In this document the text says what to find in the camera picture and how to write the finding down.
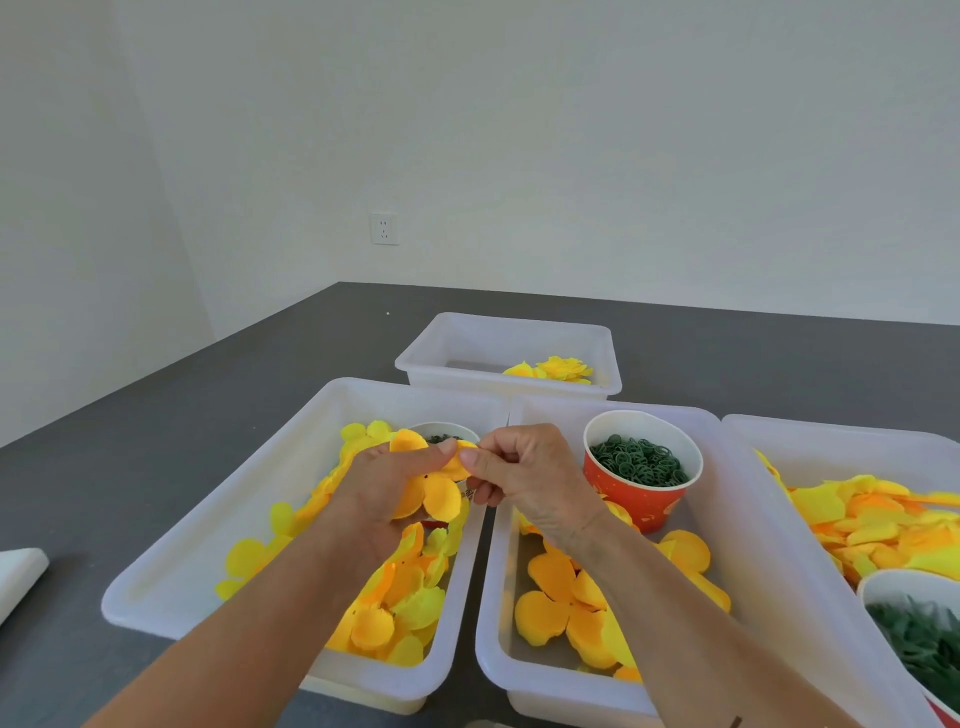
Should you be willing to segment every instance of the electrical outlet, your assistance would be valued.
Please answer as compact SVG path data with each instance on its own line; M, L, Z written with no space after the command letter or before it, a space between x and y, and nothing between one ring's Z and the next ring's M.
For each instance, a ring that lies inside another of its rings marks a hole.
M399 245L396 237L396 215L392 212L370 213L370 241L373 245Z

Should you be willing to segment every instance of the gray table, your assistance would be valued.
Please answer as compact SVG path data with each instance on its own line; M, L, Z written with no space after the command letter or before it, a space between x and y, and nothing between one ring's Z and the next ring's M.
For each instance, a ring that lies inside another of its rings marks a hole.
M0 550L51 559L0 626L0 725L77 725L147 666L168 643L103 620L110 581L329 380L404 382L395 357L441 311L607 326L621 400L960 439L957 327L338 283L0 449ZM423 711L299 692L279 724L544 725L473 656L488 540L453 669Z

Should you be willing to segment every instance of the white plastic bin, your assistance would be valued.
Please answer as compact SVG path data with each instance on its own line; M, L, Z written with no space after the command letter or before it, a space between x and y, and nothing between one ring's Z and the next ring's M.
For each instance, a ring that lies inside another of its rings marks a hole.
M113 624L179 639L213 612L214 585L224 578L230 547L253 536L272 537L270 506L300 503L339 459L340 428L386 420L393 427L452 422L486 433L507 423L509 402L471 393L413 389L365 379L334 379L159 541L104 594ZM473 506L453 559L444 611L426 659L395 667L323 651L301 687L400 714L420 709L453 663L477 543L486 508Z
M536 366L554 354L582 359L593 368L589 377L593 383L502 374L521 361ZM623 387L610 330L593 324L439 313L395 364L415 387L596 400L605 400Z
M750 448L763 452L780 471L783 482L792 487L810 487L824 480L845 480L871 473L920 493L960 492L960 443L940 435L748 415L728 415L723 425ZM759 459L756 468L766 475L769 490L788 506L779 527L802 537L803 550L798 551L798 556L802 555L819 573L826 589L824 600L833 617L847 624L845 639L828 645L830 659L850 672L874 676L877 688L886 684L891 691L912 698L917 693L916 684L874 627L850 585L837 573L823 547L782 496ZM920 723L919 717L917 720L917 725L940 725L938 721L931 722L936 720L932 713L926 722Z
M803 522L792 521L792 506L770 488L767 472L713 415L687 407L522 397L514 399L510 423L554 423L579 461L587 422L612 409L656 415L686 432L703 453L702 478L666 529L688 528L707 541L708 578L730 594L735 619L864 725L935 728L922 697L890 679L882 661L873 670L850 669L868 666L874 651L851 632L850 620L834 614L832 582L805 548ZM477 623L481 668L528 716L582 728L661 726L642 686L576 671L579 659L565 637L534 648L516 632L514 605L533 588L526 563L540 550L538 540L519 536L513 508L497 510ZM838 660L841 651L849 656Z

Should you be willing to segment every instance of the right hand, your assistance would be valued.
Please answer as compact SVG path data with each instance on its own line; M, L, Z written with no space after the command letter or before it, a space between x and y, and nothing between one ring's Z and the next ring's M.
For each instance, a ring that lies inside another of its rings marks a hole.
M582 534L610 512L577 465L555 425L500 427L477 449L460 450L478 504L504 496L551 544L570 553Z

